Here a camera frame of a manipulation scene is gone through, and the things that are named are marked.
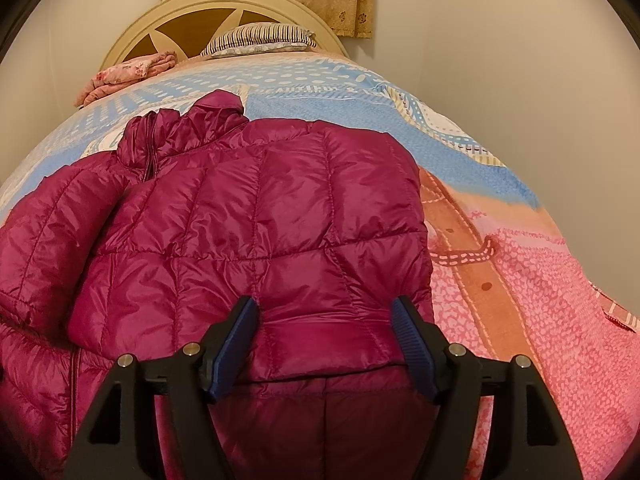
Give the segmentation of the folded pink floral blanket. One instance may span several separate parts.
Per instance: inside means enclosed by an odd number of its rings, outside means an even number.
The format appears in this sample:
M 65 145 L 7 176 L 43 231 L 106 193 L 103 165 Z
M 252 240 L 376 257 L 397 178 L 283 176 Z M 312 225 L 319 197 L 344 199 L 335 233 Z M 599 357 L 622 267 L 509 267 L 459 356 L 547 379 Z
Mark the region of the folded pink floral blanket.
M 110 96 L 137 82 L 147 80 L 167 72 L 177 64 L 174 51 L 138 56 L 131 60 L 108 66 L 97 72 L 82 87 L 74 101 L 74 107 L 81 108 L 94 101 Z

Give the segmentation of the cream wooden headboard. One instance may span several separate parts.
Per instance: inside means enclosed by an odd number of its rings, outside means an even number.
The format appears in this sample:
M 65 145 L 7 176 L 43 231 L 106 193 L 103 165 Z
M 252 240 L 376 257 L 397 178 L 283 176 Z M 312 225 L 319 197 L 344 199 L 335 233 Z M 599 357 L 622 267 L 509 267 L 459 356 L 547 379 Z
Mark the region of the cream wooden headboard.
M 194 58 L 212 38 L 254 22 L 305 27 L 320 49 L 348 55 L 329 25 L 295 0 L 163 0 L 125 29 L 101 66 L 163 51 L 175 52 L 180 61 Z

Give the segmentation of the magenta quilted down jacket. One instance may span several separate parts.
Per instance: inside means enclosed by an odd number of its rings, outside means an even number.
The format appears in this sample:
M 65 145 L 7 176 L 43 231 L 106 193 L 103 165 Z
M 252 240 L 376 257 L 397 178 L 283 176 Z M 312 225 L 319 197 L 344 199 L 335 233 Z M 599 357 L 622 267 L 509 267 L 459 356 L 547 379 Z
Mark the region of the magenta quilted down jacket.
M 217 90 L 132 118 L 1 229 L 1 420 L 45 479 L 108 369 L 171 356 L 241 296 L 260 324 L 212 417 L 240 479 L 408 479 L 433 411 L 390 304 L 433 318 L 419 169 L 387 133 L 244 115 Z

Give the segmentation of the striped pillow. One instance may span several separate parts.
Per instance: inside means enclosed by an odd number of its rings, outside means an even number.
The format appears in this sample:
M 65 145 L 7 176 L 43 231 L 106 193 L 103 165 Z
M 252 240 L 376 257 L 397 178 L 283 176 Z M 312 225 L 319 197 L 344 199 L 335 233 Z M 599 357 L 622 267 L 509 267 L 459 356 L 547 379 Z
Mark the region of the striped pillow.
M 202 58 L 270 52 L 300 52 L 317 47 L 314 33 L 305 27 L 284 23 L 250 23 L 236 26 L 213 37 L 201 52 Z

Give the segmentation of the pink and blue bedspread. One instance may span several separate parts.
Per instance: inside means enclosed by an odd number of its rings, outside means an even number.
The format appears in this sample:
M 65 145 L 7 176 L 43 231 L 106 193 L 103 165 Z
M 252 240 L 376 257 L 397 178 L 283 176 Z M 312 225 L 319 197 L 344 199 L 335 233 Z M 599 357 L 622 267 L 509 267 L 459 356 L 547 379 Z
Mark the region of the pink and blue bedspread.
M 638 455 L 636 320 L 590 283 L 534 193 L 494 155 L 352 62 L 311 52 L 198 62 L 96 101 L 52 132 L 3 185 L 1 229 L 43 179 L 117 148 L 132 118 L 185 113 L 217 90 L 238 96 L 250 120 L 321 120 L 392 136 L 419 169 L 432 263 L 427 321 L 482 358 L 531 358 L 585 478 L 617 477 Z

